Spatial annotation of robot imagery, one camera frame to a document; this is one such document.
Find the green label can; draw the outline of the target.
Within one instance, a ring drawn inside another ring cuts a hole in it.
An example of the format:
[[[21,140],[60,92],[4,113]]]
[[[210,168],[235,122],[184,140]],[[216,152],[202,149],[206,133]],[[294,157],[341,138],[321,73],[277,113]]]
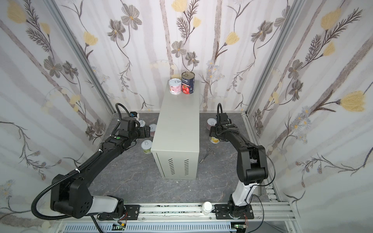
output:
[[[150,154],[151,148],[152,148],[152,141],[151,140],[145,140],[141,143],[141,148],[145,154]]]

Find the yellow label can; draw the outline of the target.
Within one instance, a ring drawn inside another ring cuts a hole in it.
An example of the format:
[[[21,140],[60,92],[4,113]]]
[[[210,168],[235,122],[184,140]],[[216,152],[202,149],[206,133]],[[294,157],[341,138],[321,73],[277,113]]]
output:
[[[220,140],[218,138],[215,138],[213,136],[211,136],[209,139],[210,139],[210,142],[213,143],[213,144],[218,144],[220,142]]]

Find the pink white can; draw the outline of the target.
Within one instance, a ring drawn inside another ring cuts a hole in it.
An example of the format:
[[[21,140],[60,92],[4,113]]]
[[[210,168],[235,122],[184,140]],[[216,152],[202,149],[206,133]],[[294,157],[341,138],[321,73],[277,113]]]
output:
[[[178,78],[169,80],[170,93],[172,95],[179,95],[182,92],[182,81]]]

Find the blue red tomato can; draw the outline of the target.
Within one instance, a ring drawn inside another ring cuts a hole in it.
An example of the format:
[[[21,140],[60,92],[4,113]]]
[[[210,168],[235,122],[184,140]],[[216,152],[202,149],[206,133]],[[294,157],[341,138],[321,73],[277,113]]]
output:
[[[194,92],[195,74],[190,71],[182,73],[182,91],[184,94],[192,94]]]

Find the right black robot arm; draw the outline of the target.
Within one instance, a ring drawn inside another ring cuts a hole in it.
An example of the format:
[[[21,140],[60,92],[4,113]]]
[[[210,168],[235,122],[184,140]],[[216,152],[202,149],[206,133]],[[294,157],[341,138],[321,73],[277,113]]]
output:
[[[223,112],[221,104],[217,106],[216,120],[217,123],[211,127],[209,136],[222,142],[229,142],[235,148],[239,178],[228,203],[215,205],[216,219],[254,219],[252,199],[260,199],[254,191],[258,187],[263,187],[262,182],[269,176],[265,148],[243,136],[227,113]]]

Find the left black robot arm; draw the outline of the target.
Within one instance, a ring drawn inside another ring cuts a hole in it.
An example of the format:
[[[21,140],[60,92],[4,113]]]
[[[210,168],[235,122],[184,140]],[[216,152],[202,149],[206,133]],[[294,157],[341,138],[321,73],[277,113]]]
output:
[[[118,114],[117,124],[110,136],[85,162],[66,175],[57,175],[52,184],[41,191],[31,204],[32,214],[43,220],[60,220],[69,217],[82,218],[94,214],[106,214],[106,219],[119,219],[126,214],[123,199],[112,196],[93,196],[89,187],[94,179],[123,152],[132,148],[138,139],[150,137],[150,127],[142,126],[137,112]],[[51,194],[50,209],[58,216],[47,216],[37,209],[40,199]]]

